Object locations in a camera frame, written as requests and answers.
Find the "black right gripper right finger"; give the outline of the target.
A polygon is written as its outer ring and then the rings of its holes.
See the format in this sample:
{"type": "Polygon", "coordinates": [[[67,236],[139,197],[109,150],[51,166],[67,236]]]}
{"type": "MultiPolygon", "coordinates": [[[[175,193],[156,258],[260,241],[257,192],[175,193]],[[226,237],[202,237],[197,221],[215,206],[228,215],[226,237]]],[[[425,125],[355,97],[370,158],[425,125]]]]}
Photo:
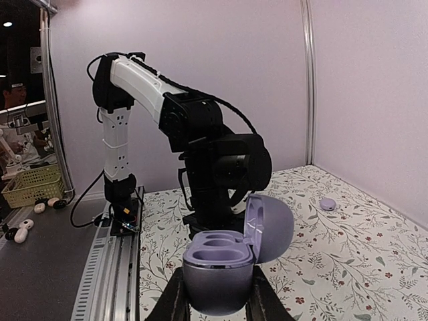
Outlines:
{"type": "Polygon", "coordinates": [[[250,321],[294,321],[259,266],[253,268],[245,316],[250,321]]]}

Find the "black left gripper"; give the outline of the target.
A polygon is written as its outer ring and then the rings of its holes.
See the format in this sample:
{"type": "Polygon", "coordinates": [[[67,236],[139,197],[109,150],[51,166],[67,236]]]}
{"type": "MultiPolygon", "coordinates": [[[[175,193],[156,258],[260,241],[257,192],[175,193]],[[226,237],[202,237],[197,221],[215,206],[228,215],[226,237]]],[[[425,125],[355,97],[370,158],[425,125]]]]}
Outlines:
{"type": "Polygon", "coordinates": [[[191,214],[183,217],[183,224],[189,227],[189,239],[202,231],[232,230],[242,233],[245,201],[229,206],[227,189],[191,191],[191,214]]]}

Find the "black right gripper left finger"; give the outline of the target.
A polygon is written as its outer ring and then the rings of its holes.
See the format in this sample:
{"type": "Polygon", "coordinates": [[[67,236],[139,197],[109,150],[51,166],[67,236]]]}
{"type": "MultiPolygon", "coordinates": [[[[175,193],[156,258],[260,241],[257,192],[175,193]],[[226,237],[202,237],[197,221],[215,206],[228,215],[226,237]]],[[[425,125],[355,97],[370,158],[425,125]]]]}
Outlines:
{"type": "Polygon", "coordinates": [[[191,319],[183,269],[177,268],[172,274],[146,321],[187,321],[191,319]]]}

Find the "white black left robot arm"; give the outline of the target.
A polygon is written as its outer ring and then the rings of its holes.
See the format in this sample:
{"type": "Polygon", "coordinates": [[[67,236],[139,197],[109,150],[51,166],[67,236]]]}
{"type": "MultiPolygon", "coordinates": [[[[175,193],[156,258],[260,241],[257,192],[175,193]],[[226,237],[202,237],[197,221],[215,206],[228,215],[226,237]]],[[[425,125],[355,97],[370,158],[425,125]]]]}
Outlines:
{"type": "Polygon", "coordinates": [[[180,188],[189,214],[183,223],[200,231],[243,231],[245,209],[238,205],[264,190],[272,159],[255,129],[237,134],[223,121],[227,102],[178,84],[146,65],[142,52],[110,52],[94,61],[92,96],[103,124],[106,160],[102,176],[114,234],[136,232],[141,201],[133,198],[136,177],[128,160],[128,123],[141,105],[168,138],[183,168],[180,188]]]}

